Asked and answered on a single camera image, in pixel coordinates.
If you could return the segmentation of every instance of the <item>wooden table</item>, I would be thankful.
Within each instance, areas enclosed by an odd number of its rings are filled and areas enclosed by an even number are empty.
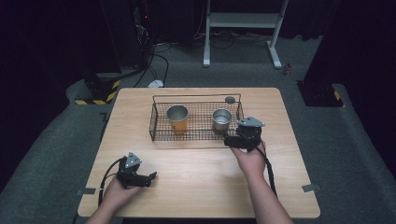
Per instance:
[[[140,175],[158,175],[151,187],[117,216],[254,217],[246,180],[222,140],[152,141],[149,135],[153,95],[229,93],[241,94],[245,118],[252,116],[266,124],[262,139],[273,165],[278,198],[287,212],[291,217],[318,217],[315,193],[302,189],[311,182],[282,97],[275,88],[120,90],[86,187],[99,189],[108,167],[133,152],[143,160]],[[89,217],[95,211],[98,191],[82,196],[80,216]]]

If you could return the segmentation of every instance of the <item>human hand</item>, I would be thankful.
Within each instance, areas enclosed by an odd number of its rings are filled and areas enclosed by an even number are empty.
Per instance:
[[[244,152],[239,148],[230,147],[231,151],[238,160],[239,167],[246,178],[263,177],[265,160],[262,154],[256,149]],[[263,141],[258,145],[258,149],[265,153]]]
[[[101,206],[105,206],[110,212],[115,213],[127,204],[140,191],[142,187],[125,189],[121,182],[114,176],[108,184]]]

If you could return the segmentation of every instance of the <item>metal bracket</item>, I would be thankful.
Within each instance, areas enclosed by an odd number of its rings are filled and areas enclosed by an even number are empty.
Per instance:
[[[253,118],[247,117],[245,119],[237,120],[236,123],[246,127],[264,127],[265,123]]]
[[[140,163],[142,163],[142,160],[140,160],[134,153],[130,152],[125,162],[125,168],[130,168]]]
[[[319,184],[310,184],[310,185],[305,185],[303,186],[303,190],[305,193],[307,193],[308,191],[314,191],[314,192],[318,192],[322,190],[322,187]]]
[[[96,189],[85,188],[85,189],[78,189],[76,192],[77,196],[81,196],[83,194],[95,194]]]

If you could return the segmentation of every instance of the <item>black cable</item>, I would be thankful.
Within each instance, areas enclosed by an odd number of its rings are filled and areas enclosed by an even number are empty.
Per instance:
[[[127,73],[127,74],[124,74],[124,75],[119,76],[119,77],[113,77],[113,78],[110,78],[110,79],[106,79],[106,81],[118,81],[118,80],[121,80],[121,79],[126,78],[126,77],[132,77],[134,75],[137,75],[137,74],[141,73],[145,69],[147,71],[148,67],[149,66],[146,64],[144,66],[141,66],[138,70],[135,70],[135,71]]]
[[[116,174],[108,175],[108,176],[106,176],[106,179],[108,179],[109,177],[111,177],[111,176],[113,176],[113,175],[116,175]]]
[[[149,64],[148,64],[148,67],[146,68],[146,70],[145,70],[145,72],[142,74],[142,76],[140,76],[140,78],[137,80],[137,82],[134,84],[134,88],[137,86],[137,84],[139,84],[139,82],[142,80],[142,78],[143,78],[143,76],[147,73],[147,71],[149,70],[149,67],[150,67],[150,65],[151,65],[151,62],[152,62],[152,58],[153,57],[151,57],[151,59],[150,59],[150,61],[149,61]]]
[[[200,32],[200,30],[201,30],[202,23],[203,23],[203,21],[204,21],[204,15],[205,15],[205,1],[202,1],[201,20],[200,20],[200,22],[199,22],[199,26],[198,26],[197,32],[196,32],[195,35],[194,35],[194,39],[195,39],[195,37],[199,34],[199,32]]]
[[[200,38],[196,38],[191,46],[192,49],[198,49],[201,48],[205,45],[205,40],[204,39],[200,39]]]
[[[157,72],[154,70],[154,68],[152,68],[152,66],[149,67],[149,71],[151,72],[152,77],[154,78],[154,80],[157,80],[158,79]]]
[[[264,152],[262,152],[258,146],[255,146],[255,144],[251,143],[248,138],[246,136],[244,136],[242,133],[240,133],[242,137],[245,138],[245,140],[247,140],[252,146],[254,146],[255,149],[257,149],[260,154],[262,154],[262,157],[264,158],[265,164],[267,165],[267,172],[268,172],[268,177],[270,180],[270,187],[271,190],[274,192],[275,196],[277,197],[277,193],[276,193],[276,187],[275,187],[275,180],[274,180],[274,171],[272,169],[272,165],[271,162],[268,160],[267,155],[265,153],[266,150],[266,146],[264,141],[261,141],[262,146],[264,147]]]
[[[169,48],[167,48],[167,49],[163,49],[163,50],[160,50],[160,51],[154,51],[154,53],[162,53],[162,52],[166,52],[166,51],[168,51],[169,49],[171,49],[171,48],[172,48],[172,43],[170,43],[170,42],[166,42],[166,43],[163,43],[162,45],[166,45],[166,44],[168,44],[168,45],[169,45]]]
[[[75,224],[78,218],[78,212],[76,212],[75,216],[73,217],[72,224]]]
[[[108,167],[105,175],[103,176],[102,179],[102,183],[100,184],[100,189],[99,189],[99,200],[98,200],[98,206],[100,206],[100,204],[102,203],[103,200],[103,190],[105,188],[105,182],[106,179],[110,176],[108,175],[108,173],[110,172],[110,170],[113,168],[113,166],[115,166],[118,162],[120,162],[123,158],[119,158],[118,160],[116,160],[115,162],[113,162],[113,164],[110,165],[110,167]]]
[[[166,60],[163,56],[161,56],[161,55],[158,55],[158,54],[152,54],[153,56],[157,56],[157,57],[160,57],[160,58],[162,58],[162,59],[164,59],[165,60],[165,62],[166,62],[166,70],[165,70],[165,74],[163,75],[163,87],[165,87],[165,80],[166,80],[166,76],[168,75],[168,70],[169,70],[169,62],[168,62],[168,60]]]
[[[228,45],[228,46],[226,46],[226,47],[216,47],[215,45],[213,45],[212,44],[212,42],[210,42],[210,46],[212,47],[212,48],[214,48],[214,49],[228,49],[228,48],[230,48],[234,43],[235,43],[235,37],[233,37],[233,35],[220,35],[219,37],[218,36],[215,36],[215,38],[217,39],[217,40],[220,40],[220,41],[229,41],[229,40],[231,40],[231,43]]]
[[[251,39],[251,40],[238,40],[238,38],[239,37],[242,37],[242,36],[237,36],[235,39],[235,43],[238,43],[238,44],[251,44],[251,43],[258,43],[258,42],[262,42],[262,41],[266,41],[266,40],[268,40],[268,38],[270,37],[269,35],[267,35],[265,38],[262,38],[261,39],[261,35],[258,35],[257,37],[254,37],[254,39]]]
[[[103,136],[105,135],[105,130],[106,130],[106,127],[107,127],[107,124],[108,124],[108,119],[106,118],[107,113],[99,113],[99,115],[103,115],[102,122],[105,123],[105,125],[103,125],[102,132],[100,134],[100,142],[102,142],[102,139],[103,139]]]

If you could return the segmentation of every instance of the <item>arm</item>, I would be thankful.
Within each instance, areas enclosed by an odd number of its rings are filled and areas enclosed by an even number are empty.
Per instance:
[[[259,149],[264,151],[263,144],[259,145]],[[247,188],[257,223],[293,223],[264,179],[265,161],[260,152],[252,150],[246,153],[234,147],[231,147],[231,150],[247,179]]]
[[[87,224],[110,223],[114,214],[127,204],[142,188],[125,189],[120,181],[113,177],[98,209],[92,214]]]

